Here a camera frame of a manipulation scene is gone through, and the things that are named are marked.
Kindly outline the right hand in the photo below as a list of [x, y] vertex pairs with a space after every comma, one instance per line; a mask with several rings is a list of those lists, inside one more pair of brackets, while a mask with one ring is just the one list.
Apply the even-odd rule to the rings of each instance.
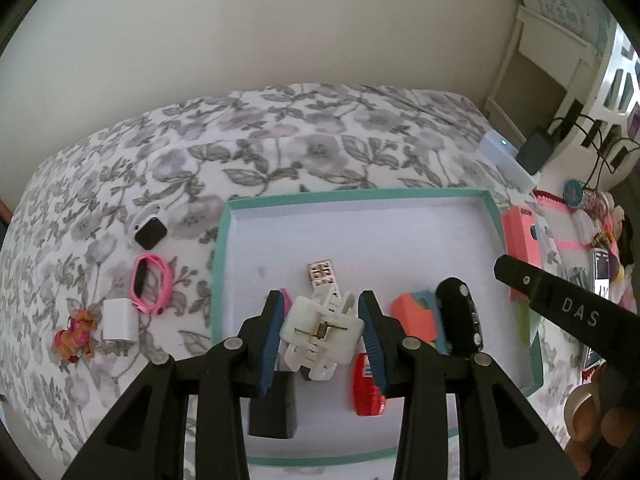
[[583, 479], [639, 477], [639, 379], [602, 364], [564, 408], [565, 452]]

